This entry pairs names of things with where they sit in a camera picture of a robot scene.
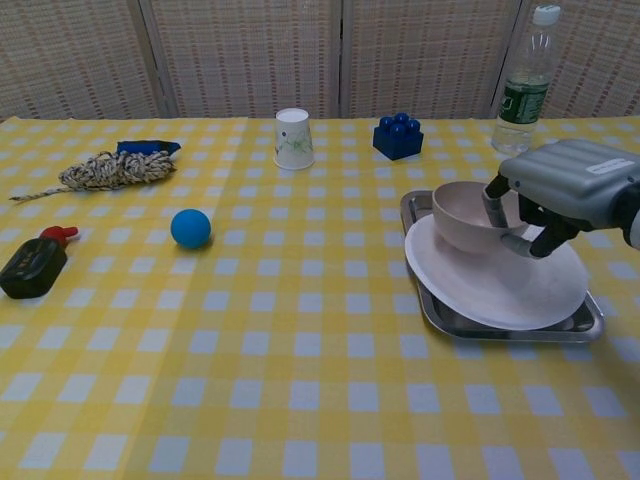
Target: red nozzle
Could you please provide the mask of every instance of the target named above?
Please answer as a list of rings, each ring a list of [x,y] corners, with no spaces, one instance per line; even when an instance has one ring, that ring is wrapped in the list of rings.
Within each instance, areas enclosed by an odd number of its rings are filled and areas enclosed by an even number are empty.
[[[67,238],[77,234],[78,229],[76,227],[62,228],[56,226],[45,228],[40,234],[40,238],[52,238],[58,242],[62,248],[65,248],[67,246]]]

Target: white plate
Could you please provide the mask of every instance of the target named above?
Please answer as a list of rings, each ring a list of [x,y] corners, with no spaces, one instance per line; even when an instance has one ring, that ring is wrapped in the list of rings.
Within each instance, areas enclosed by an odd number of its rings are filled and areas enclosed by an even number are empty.
[[[504,247],[490,255],[464,253],[436,232],[433,215],[427,215],[407,232],[405,254],[440,301],[490,327],[548,327],[572,315],[587,293],[587,271],[566,243],[540,260]]]

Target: green label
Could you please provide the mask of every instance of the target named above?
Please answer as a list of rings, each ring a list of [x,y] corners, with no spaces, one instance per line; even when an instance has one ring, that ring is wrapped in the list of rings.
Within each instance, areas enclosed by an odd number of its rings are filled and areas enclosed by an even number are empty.
[[[500,103],[500,118],[509,123],[534,123],[547,94],[549,84],[507,85]]]

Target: white paper cup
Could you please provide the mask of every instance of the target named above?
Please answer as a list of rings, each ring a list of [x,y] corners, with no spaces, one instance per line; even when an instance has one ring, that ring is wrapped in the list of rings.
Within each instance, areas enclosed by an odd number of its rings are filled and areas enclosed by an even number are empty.
[[[313,164],[313,144],[309,113],[301,108],[285,108],[276,113],[276,165],[301,170]]]

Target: tray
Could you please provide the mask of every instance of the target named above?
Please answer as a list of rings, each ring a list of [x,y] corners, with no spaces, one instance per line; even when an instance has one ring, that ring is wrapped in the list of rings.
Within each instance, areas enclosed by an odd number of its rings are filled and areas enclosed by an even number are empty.
[[[416,190],[402,197],[400,213],[405,235],[411,225],[431,214],[431,193],[429,190]],[[560,323],[539,330],[502,330],[474,322],[452,310],[420,283],[408,264],[407,269],[418,289],[425,320],[453,337],[512,342],[585,343],[597,339],[604,331],[604,315],[589,291],[578,310]]]

